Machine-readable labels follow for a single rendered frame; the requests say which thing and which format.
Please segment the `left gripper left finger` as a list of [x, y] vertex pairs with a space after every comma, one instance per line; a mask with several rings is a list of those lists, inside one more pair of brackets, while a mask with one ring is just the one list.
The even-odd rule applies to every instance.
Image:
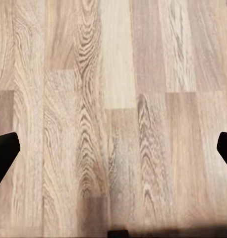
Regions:
[[0, 136], [0, 183], [20, 152], [20, 143], [16, 132]]

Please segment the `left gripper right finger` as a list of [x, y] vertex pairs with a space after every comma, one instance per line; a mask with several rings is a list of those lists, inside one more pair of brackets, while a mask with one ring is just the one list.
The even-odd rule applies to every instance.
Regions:
[[227, 164], [227, 132], [221, 132], [218, 138], [217, 151]]

